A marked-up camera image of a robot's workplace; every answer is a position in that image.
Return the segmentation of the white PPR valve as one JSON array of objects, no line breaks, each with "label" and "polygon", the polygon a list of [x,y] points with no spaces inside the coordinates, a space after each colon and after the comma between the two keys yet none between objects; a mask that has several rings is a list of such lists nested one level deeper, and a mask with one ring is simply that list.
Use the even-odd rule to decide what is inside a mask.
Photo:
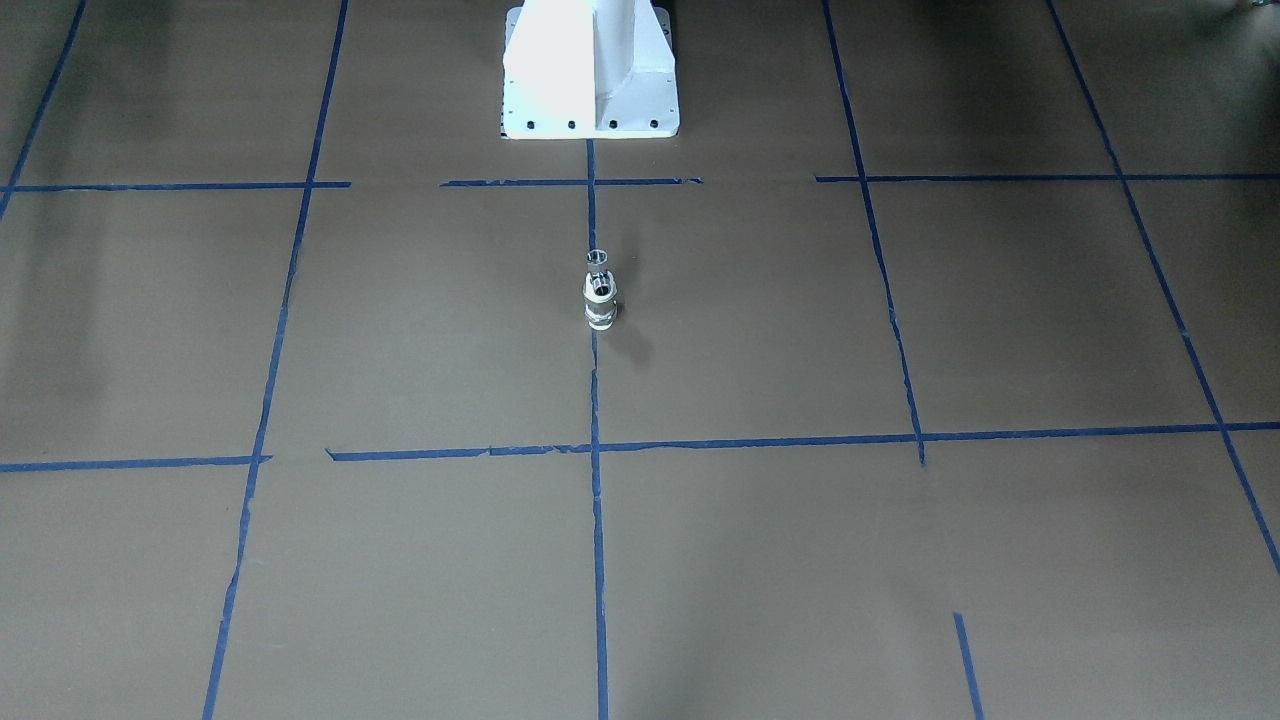
[{"label": "white PPR valve", "polygon": [[584,315],[594,331],[607,331],[618,314],[618,287],[609,268],[608,252],[593,249],[586,254],[582,283]]}]

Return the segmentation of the white pillar mount base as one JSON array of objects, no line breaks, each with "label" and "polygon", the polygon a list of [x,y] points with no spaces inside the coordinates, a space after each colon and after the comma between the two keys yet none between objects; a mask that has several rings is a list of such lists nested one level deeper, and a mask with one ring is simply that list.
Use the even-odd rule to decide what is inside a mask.
[{"label": "white pillar mount base", "polygon": [[653,1],[524,1],[506,13],[509,140],[671,138],[681,124],[672,17]]}]

